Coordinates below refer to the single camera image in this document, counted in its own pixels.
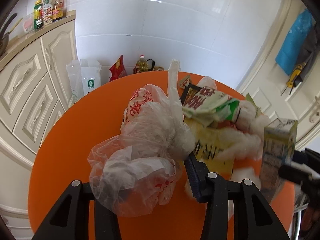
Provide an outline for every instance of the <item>green logo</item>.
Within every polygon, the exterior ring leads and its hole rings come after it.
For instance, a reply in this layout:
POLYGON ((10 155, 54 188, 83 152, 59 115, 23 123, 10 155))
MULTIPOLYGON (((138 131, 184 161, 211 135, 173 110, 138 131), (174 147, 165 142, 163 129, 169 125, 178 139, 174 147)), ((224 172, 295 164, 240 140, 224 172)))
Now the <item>green logo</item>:
POLYGON ((88 80, 88 88, 93 88, 94 87, 94 80, 88 80))

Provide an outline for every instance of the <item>blue cloth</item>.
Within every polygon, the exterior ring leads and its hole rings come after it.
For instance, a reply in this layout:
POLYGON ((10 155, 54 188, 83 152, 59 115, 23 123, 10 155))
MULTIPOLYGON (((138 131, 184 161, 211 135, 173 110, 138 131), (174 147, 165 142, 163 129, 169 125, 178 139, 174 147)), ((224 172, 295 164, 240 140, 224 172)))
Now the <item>blue cloth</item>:
POLYGON ((276 57, 276 62, 290 75, 297 61, 301 46, 312 27, 311 13, 305 9, 299 14, 289 30, 281 49, 276 57))

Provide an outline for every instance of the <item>cabinet drawer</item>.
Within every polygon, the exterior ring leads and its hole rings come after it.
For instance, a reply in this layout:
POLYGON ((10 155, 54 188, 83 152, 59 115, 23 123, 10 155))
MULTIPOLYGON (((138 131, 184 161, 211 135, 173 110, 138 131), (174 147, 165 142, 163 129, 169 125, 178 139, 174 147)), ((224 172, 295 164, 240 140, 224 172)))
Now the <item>cabinet drawer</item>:
POLYGON ((23 49, 0 72, 0 119, 10 131, 46 73, 39 40, 23 49))
POLYGON ((44 130, 44 134, 42 137, 41 144, 43 143, 44 139, 47 137, 48 133, 50 132, 51 128, 55 125, 55 123, 60 119, 60 117, 64 114, 63 107, 58 100, 56 105, 54 106, 54 109, 50 115, 49 121, 47 123, 47 126, 44 130))
POLYGON ((40 37, 50 78, 65 111, 73 104, 66 65, 77 59, 74 21, 40 37))
POLYGON ((13 134, 34 153, 38 152, 57 101, 58 97, 46 74, 32 92, 13 128, 13 134))

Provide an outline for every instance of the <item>orange tabletop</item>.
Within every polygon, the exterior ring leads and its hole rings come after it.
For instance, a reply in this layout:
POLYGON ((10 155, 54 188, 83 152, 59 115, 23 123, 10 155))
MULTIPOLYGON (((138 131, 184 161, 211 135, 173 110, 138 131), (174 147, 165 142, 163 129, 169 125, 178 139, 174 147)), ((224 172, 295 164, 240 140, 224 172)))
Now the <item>orange tabletop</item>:
MULTIPOLYGON (((179 73, 179 78, 186 74, 179 73)), ((190 74, 197 84, 202 76, 190 74)), ((126 76, 107 83, 72 106, 55 124, 37 154, 30 179, 28 212, 33 231, 57 201, 61 193, 75 179, 89 181, 91 167, 87 162, 96 144, 120 134, 124 109, 133 92, 146 84, 154 84, 165 92, 167 71, 146 72, 126 76)), ((216 83, 217 88, 235 98, 244 97, 230 87, 216 83)), ((252 166, 260 172, 261 161, 235 161, 234 168, 252 166)), ((149 215, 137 218, 119 217, 123 240, 200 239, 204 223, 204 205, 190 200, 184 185, 183 172, 169 204, 157 205, 149 215)), ((89 235, 94 239, 93 205, 90 206, 89 235)), ((271 204, 284 228, 289 229, 294 206, 293 184, 286 182, 282 192, 271 204)), ((233 239, 233 219, 229 221, 228 239, 233 239)))

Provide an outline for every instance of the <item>countertop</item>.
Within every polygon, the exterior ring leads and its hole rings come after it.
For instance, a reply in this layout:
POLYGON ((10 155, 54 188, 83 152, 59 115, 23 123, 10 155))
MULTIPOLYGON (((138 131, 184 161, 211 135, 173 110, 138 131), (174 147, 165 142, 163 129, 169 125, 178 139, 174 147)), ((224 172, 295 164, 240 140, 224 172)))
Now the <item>countertop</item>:
POLYGON ((8 47, 6 52, 0 57, 0 71, 12 60, 20 51, 22 51, 26 46, 30 43, 38 39, 40 36, 46 34, 47 32, 53 30, 60 25, 73 21, 76 19, 76 11, 68 11, 66 17, 56 22, 53 22, 43 28, 32 31, 19 39, 12 39, 15 40, 14 42, 9 41, 8 47))

